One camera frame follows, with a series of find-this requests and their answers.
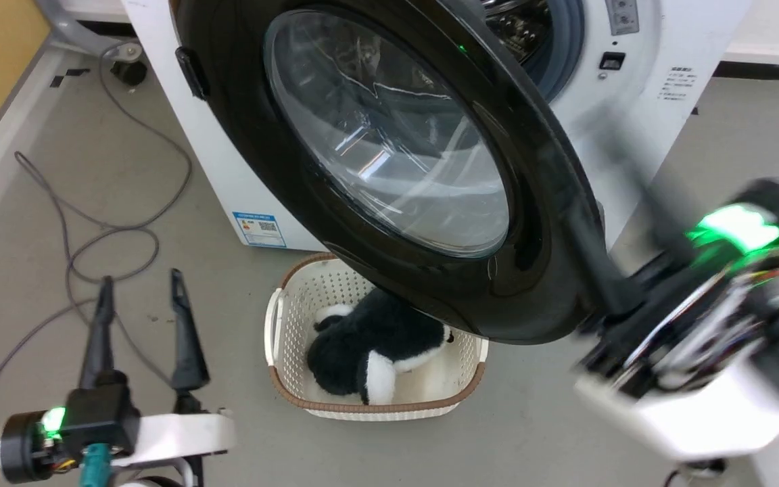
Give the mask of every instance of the plush panda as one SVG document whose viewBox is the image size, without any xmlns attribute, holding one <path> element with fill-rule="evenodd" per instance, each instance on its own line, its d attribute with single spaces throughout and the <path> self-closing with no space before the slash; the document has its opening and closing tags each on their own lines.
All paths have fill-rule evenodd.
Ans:
<svg viewBox="0 0 779 487">
<path fill-rule="evenodd" d="M 329 394 L 359 394 L 363 404 L 391 404 L 396 374 L 427 363 L 451 343 L 449 327 L 375 289 L 355 308 L 319 309 L 318 337 L 306 362 Z"/>
</svg>

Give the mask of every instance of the laundry basket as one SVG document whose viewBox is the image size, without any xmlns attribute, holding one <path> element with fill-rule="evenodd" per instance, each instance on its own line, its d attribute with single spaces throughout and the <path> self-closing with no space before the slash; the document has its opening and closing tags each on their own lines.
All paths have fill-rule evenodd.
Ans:
<svg viewBox="0 0 779 487">
<path fill-rule="evenodd" d="M 316 337 L 314 313 L 339 303 L 355 305 L 373 288 L 331 254 L 311 256 L 288 272 L 266 309 L 263 345 L 275 388 L 294 406 L 322 418 L 401 421 L 454 410 L 479 384 L 488 354 L 487 340 L 460 331 L 429 363 L 398 377 L 393 404 L 365 406 L 359 395 L 330 395 L 316 384 L 306 366 Z"/>
</svg>

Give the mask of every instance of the gray cable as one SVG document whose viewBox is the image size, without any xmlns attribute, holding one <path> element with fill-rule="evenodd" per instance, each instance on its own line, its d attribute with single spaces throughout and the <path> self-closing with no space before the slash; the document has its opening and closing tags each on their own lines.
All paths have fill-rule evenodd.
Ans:
<svg viewBox="0 0 779 487">
<path fill-rule="evenodd" d="M 111 52 L 114 52 L 115 49 L 117 49 L 119 46 L 122 46 L 127 43 L 133 43 L 134 40 L 129 41 L 121 41 L 121 43 L 114 44 L 110 47 L 110 49 L 106 50 L 105 53 L 103 53 L 102 56 L 100 56 L 98 61 L 98 77 L 101 83 L 102 89 L 104 89 L 104 93 L 108 96 L 110 101 L 114 103 L 114 105 L 118 108 L 118 110 L 121 111 L 124 116 L 126 116 L 128 119 L 132 120 L 134 123 L 138 124 L 139 126 L 142 126 L 143 129 L 148 130 L 150 133 L 154 133 L 154 135 L 157 135 L 163 141 L 167 142 L 168 145 L 170 145 L 173 149 L 176 150 L 176 152 L 179 153 L 184 159 L 185 159 L 185 166 L 186 166 L 186 172 L 185 172 L 185 178 L 183 178 L 183 182 L 181 185 L 179 185 L 179 188 L 176 190 L 176 192 L 173 194 L 173 197 L 170 198 L 170 200 L 161 207 L 161 210 L 156 212 L 154 215 L 149 216 L 149 218 L 130 225 L 115 225 L 109 222 L 105 222 L 104 220 L 100 220 L 98 218 L 93 218 L 93 216 L 90 216 L 86 212 L 83 212 L 80 208 L 75 206 L 74 204 L 71 204 L 61 196 L 59 196 L 58 193 L 56 193 L 55 190 L 53 190 L 53 187 L 47 182 L 47 179 L 44 178 L 43 173 L 41 173 L 40 170 L 38 170 L 37 166 L 34 165 L 34 163 L 30 160 L 30 158 L 26 157 L 25 154 L 22 152 L 14 152 L 14 158 L 16 159 L 16 162 L 22 167 L 22 169 L 25 170 L 25 172 L 28 173 L 28 176 L 30 176 L 35 183 L 37 183 L 38 186 L 40 186 L 41 190 L 46 192 L 47 196 L 50 197 L 50 202 L 53 204 L 53 207 L 56 210 L 56 215 L 59 218 L 59 225 L 62 231 L 62 246 L 64 250 L 65 255 L 65 262 L 66 262 L 66 270 L 65 270 L 65 293 L 68 296 L 68 303 L 69 305 L 65 308 L 60 309 L 59 311 L 54 312 L 52 315 L 49 315 L 44 321 L 41 321 L 37 326 L 34 327 L 34 329 L 31 329 L 30 332 L 26 333 L 24 337 L 19 341 L 14 348 L 10 352 L 8 352 L 7 355 L 5 355 L 5 358 L 2 360 L 2 363 L 0 363 L 0 375 L 8 366 L 10 361 L 13 359 L 13 357 L 28 343 L 29 340 L 31 340 L 35 335 L 40 332 L 40 330 L 44 329 L 48 324 L 52 323 L 53 321 L 57 320 L 58 318 L 62 317 L 63 315 L 67 315 L 69 312 L 76 312 L 78 317 L 80 317 L 81 321 L 83 321 L 86 326 L 90 326 L 91 321 L 86 316 L 86 314 L 80 309 L 82 306 L 87 305 L 89 303 L 97 301 L 96 299 L 84 299 L 84 300 L 77 300 L 74 298 L 74 290 L 71 286 L 71 279 L 72 275 L 74 277 L 77 277 L 81 281 L 86 281 L 86 283 L 100 283 L 99 278 L 95 277 L 88 277 L 87 275 L 83 274 L 82 272 L 78 271 L 75 261 L 77 258 L 83 253 L 86 252 L 90 247 L 94 246 L 98 241 L 103 240 L 104 238 L 110 237 L 110 235 L 115 235 L 117 233 L 121 233 L 124 231 L 138 231 L 143 234 L 149 235 L 149 237 L 152 239 L 152 243 L 154 243 L 154 249 L 152 250 L 152 255 L 149 256 L 149 259 L 144 262 L 142 265 L 140 265 L 138 268 L 134 269 L 133 271 L 126 272 L 123 275 L 119 275 L 118 277 L 114 278 L 114 281 L 124 281 L 130 277 L 134 277 L 134 275 L 138 275 L 141 272 L 145 271 L 149 268 L 149 266 L 152 265 L 152 263 L 155 262 L 155 259 L 158 257 L 158 250 L 160 250 L 160 240 L 158 240 L 158 235 L 155 234 L 152 230 L 149 230 L 148 226 L 151 225 L 153 222 L 161 218 L 161 216 L 164 215 L 164 213 L 167 213 L 167 210 L 170 209 L 173 204 L 176 204 L 176 201 L 179 200 L 179 197 L 182 196 L 182 193 L 185 191 L 185 188 L 188 186 L 189 180 L 191 180 L 191 173 L 194 170 L 194 161 L 191 160 L 191 156 L 189 156 L 188 152 L 185 151 L 185 149 L 182 148 L 182 145 L 177 144 L 176 141 L 173 141 L 170 137 L 167 135 L 164 135 L 159 130 L 154 129 L 153 127 L 149 126 L 142 120 L 139 120 L 137 117 L 135 117 L 133 114 L 131 114 L 126 108 L 122 106 L 122 104 L 116 99 L 114 95 L 112 95 L 108 84 L 106 84 L 106 81 L 104 80 L 104 62 L 105 59 L 108 58 L 108 56 L 111 54 Z M 104 229 L 100 234 L 96 235 L 95 237 L 90 238 L 89 241 L 86 241 L 82 246 L 78 247 L 77 250 L 72 252 L 71 250 L 71 243 L 70 238 L 68 235 L 68 222 L 65 219 L 65 212 L 62 209 L 62 207 L 68 208 L 74 213 L 77 213 L 77 215 L 80 218 L 83 218 L 89 222 L 92 222 L 93 224 L 99 225 L 102 229 Z M 137 355 L 139 360 L 147 367 L 149 370 L 158 376 L 161 380 L 164 380 L 164 383 L 168 386 L 170 385 L 170 379 L 162 372 L 162 370 L 152 362 L 152 360 L 149 359 L 149 357 L 146 356 L 146 354 L 140 349 L 140 347 L 137 345 L 137 343 L 134 342 L 134 339 L 132 339 L 130 333 L 128 333 L 128 330 L 124 326 L 124 323 L 122 323 L 122 319 L 120 318 L 120 315 L 115 315 L 116 324 L 122 331 L 122 335 L 124 336 L 124 339 L 128 343 L 128 346 L 134 354 Z"/>
<path fill-rule="evenodd" d="M 678 475 L 680 474 L 679 471 L 672 471 L 669 473 L 669 475 L 665 478 L 665 483 L 663 484 L 663 487 L 670 487 L 671 483 L 678 478 Z"/>
</svg>

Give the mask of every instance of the wheel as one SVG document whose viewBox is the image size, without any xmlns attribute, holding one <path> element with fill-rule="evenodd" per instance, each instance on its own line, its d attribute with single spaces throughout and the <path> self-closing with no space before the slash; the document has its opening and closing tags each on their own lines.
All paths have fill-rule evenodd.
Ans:
<svg viewBox="0 0 779 487">
<path fill-rule="evenodd" d="M 118 80 L 130 87 L 136 87 L 142 83 L 143 80 L 146 79 L 146 72 L 148 70 L 149 68 L 146 68 L 146 65 L 140 61 L 131 62 L 130 64 L 117 61 L 114 62 L 114 67 L 110 68 L 110 72 L 114 74 Z"/>
<path fill-rule="evenodd" d="M 182 487 L 182 484 L 167 477 L 142 477 L 121 487 Z"/>
<path fill-rule="evenodd" d="M 728 466 L 725 459 L 714 459 L 681 463 L 679 470 L 692 479 L 713 479 L 723 477 Z"/>
</svg>

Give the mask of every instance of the metal stand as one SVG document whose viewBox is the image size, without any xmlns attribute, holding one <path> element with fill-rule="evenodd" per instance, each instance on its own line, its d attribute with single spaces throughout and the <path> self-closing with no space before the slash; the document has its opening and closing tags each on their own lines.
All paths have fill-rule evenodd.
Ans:
<svg viewBox="0 0 779 487">
<path fill-rule="evenodd" d="M 59 0 L 35 0 L 35 3 L 52 27 L 53 46 L 100 57 L 118 43 L 118 40 L 112 37 L 99 36 L 80 25 L 80 22 L 77 22 L 74 16 L 62 7 Z M 126 43 L 117 47 L 108 58 L 112 61 L 132 64 L 138 61 L 142 53 L 143 48 L 140 44 Z"/>
</svg>

